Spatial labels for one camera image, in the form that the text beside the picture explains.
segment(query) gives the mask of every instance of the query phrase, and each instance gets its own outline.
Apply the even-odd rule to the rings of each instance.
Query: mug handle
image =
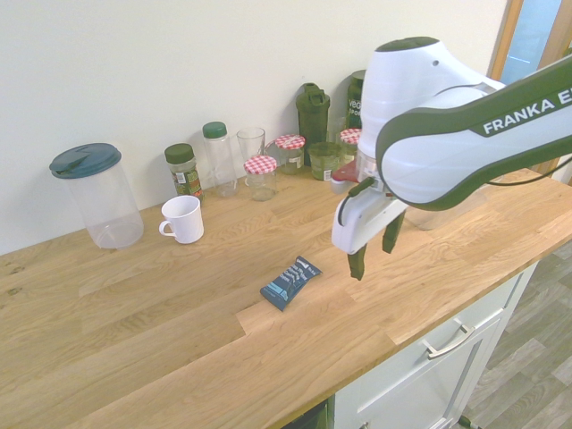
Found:
[[[174,237],[175,234],[173,232],[164,231],[164,227],[167,225],[171,225],[171,231],[172,231],[172,223],[170,223],[169,221],[162,221],[161,224],[159,225],[159,232],[161,232],[161,234],[164,235],[165,237]]]

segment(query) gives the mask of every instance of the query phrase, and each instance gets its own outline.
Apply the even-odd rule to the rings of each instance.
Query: drawer handle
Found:
[[[443,356],[443,355],[446,355],[450,351],[453,351],[458,346],[463,344],[465,341],[467,341],[469,339],[469,337],[471,335],[473,335],[473,332],[475,331],[475,327],[468,328],[462,324],[461,325],[461,331],[465,333],[462,337],[460,337],[458,340],[452,342],[447,347],[442,348],[441,350],[435,350],[431,345],[427,344],[427,351],[429,351],[429,356],[428,356],[429,360],[438,358],[438,357]]]

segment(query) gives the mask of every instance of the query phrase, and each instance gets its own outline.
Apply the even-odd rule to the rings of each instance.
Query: wooden floor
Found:
[[[572,241],[537,266],[464,414],[483,429],[572,429]]]

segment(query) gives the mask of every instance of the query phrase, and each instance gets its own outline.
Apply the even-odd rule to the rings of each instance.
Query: blue wrapper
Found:
[[[286,271],[276,277],[260,290],[263,297],[268,299],[281,311],[298,295],[306,283],[321,274],[315,266],[303,257],[297,257],[296,262]]]

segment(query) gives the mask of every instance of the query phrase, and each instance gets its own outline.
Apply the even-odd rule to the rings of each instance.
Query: franka emika logo text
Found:
[[[500,118],[483,124],[485,136],[491,136],[503,130],[512,128],[520,123],[532,121],[537,116],[553,112],[564,107],[567,103],[572,102],[572,88],[561,91],[557,94],[558,100],[550,100],[545,98],[542,101],[527,105],[520,110],[516,110],[512,114],[505,114]]]

